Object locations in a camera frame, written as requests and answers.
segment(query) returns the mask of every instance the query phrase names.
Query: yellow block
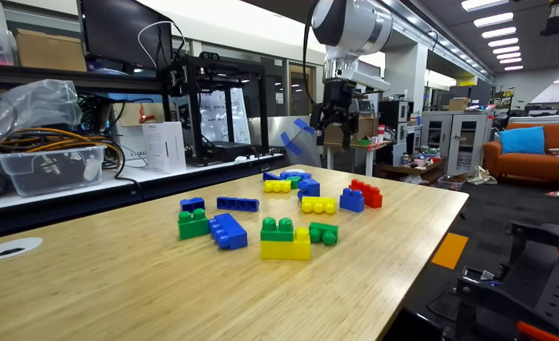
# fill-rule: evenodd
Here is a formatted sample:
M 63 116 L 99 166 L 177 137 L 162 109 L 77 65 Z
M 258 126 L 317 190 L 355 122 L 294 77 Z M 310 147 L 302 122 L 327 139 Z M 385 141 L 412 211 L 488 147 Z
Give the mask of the yellow block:
M 312 236 L 308 228 L 298 228 L 293 243 L 260 243 L 262 260 L 312 260 Z
M 302 198 L 300 209 L 310 215 L 336 215 L 336 198 Z
M 439 247 L 433 264 L 456 270 L 457 262 L 461 260 L 465 247 L 469 243 L 469 238 L 448 234 L 444 243 Z
M 264 192 L 266 194 L 289 194 L 289 192 L 293 192 L 293 183 L 291 181 L 266 181 Z

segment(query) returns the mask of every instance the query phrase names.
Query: red block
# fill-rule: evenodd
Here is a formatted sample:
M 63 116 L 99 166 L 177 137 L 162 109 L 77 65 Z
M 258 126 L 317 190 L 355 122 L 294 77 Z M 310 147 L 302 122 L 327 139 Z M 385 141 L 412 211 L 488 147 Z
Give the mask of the red block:
M 361 181 L 353 181 L 349 188 L 363 192 L 363 198 L 366 198 L 368 207 L 382 209 L 384 196 L 382 196 L 380 188 L 365 185 Z

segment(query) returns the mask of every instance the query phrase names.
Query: orange couch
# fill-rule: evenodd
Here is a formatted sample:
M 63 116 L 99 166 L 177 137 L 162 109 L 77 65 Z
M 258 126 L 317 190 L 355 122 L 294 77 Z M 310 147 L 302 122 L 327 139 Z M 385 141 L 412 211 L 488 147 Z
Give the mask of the orange couch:
M 501 143 L 488 143 L 486 169 L 493 177 L 522 177 L 559 183 L 559 158 L 550 149 L 559 149 L 559 126 L 545 126 L 547 154 L 503 154 Z

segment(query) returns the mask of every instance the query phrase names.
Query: door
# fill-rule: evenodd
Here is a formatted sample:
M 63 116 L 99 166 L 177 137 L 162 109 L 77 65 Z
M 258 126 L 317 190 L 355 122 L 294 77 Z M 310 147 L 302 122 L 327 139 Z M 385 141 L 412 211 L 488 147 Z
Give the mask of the door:
M 484 116 L 454 116 L 448 177 L 473 175 L 482 164 Z
M 450 156 L 452 114 L 423 114 L 423 143 L 439 149 L 442 158 Z

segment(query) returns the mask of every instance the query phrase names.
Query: white cabinet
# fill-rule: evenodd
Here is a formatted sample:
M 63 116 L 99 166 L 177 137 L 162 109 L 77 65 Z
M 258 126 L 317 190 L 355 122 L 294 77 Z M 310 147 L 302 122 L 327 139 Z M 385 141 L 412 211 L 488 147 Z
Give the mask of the white cabinet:
M 423 114 L 423 145 L 440 149 L 448 160 L 446 175 L 475 175 L 484 164 L 484 145 L 490 141 L 492 120 L 486 114 Z

